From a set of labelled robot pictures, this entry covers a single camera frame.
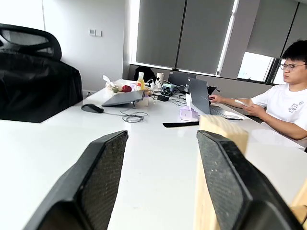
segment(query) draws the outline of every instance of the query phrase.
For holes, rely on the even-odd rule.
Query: plastic bottle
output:
[[[144,90],[145,89],[145,82],[144,82],[144,73],[139,72],[139,79],[136,82],[136,90]]]
[[[156,83],[157,86],[158,86],[158,89],[162,89],[164,74],[163,73],[157,73],[157,78],[159,78],[159,81]]]

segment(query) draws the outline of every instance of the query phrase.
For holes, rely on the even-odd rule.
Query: phone in hand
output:
[[[248,104],[246,104],[246,103],[244,103],[244,102],[242,102],[242,101],[239,101],[239,100],[237,100],[237,99],[235,99],[235,102],[237,102],[237,103],[239,103],[239,104],[242,104],[242,105],[244,105],[244,106],[246,106],[246,107],[249,107]]]

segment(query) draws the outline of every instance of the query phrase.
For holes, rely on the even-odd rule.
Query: window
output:
[[[245,52],[238,78],[265,81],[273,60],[273,57]]]
[[[277,74],[275,76],[275,79],[274,79],[274,84],[284,84],[284,81],[283,81],[283,70],[279,67],[278,68],[278,71],[277,71]]]

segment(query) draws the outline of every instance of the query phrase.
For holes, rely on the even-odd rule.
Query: white desk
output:
[[[180,107],[172,103],[150,101],[148,108],[141,109],[149,116],[135,124],[81,110],[82,104],[101,104],[107,94],[102,90],[42,124],[0,121],[0,154],[6,159],[0,162],[0,180],[7,188],[0,194],[3,229],[22,229],[86,146],[119,130],[128,130],[129,139],[108,229],[192,229],[198,127],[165,128],[163,122],[180,120]],[[121,110],[106,108],[109,113]],[[249,119],[238,124],[250,131],[263,129]],[[307,175],[307,154],[293,147],[263,145],[251,138],[246,157],[290,204]]]

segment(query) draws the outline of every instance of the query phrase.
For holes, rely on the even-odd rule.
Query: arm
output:
[[[209,96],[209,99],[212,103],[224,103],[239,109],[242,109],[244,107],[244,105],[235,102],[235,99],[222,97],[220,95],[211,95]],[[239,98],[238,100],[249,105],[253,104],[253,101],[251,99]]]
[[[250,115],[259,117],[277,132],[289,138],[292,138],[294,140],[301,140],[307,137],[306,130],[294,123],[286,122],[269,115],[259,105],[253,104],[251,107],[244,107],[243,109]]]
[[[301,140],[307,137],[307,131],[294,123],[279,120],[267,113],[261,116],[260,119],[279,133],[294,140]]]
[[[253,101],[251,99],[239,98],[237,100],[239,100],[241,102],[244,102],[244,103],[246,103],[248,105],[252,105],[253,104]],[[242,109],[243,107],[245,107],[244,105],[235,102],[235,99],[233,99],[233,98],[226,98],[226,97],[224,97],[224,98],[222,98],[222,103],[230,105],[230,106],[233,106],[235,108],[239,108],[239,109]]]
[[[253,97],[252,99],[239,98],[238,100],[244,102],[245,104],[248,104],[249,106],[251,106],[252,104],[258,104],[262,107],[266,107],[268,104],[268,98],[270,97],[269,96],[270,91],[271,89],[267,90],[263,94]],[[211,95],[209,96],[209,99],[212,103],[224,103],[239,109],[243,109],[245,107],[240,103],[236,103],[235,99],[233,98],[226,98],[220,95]]]

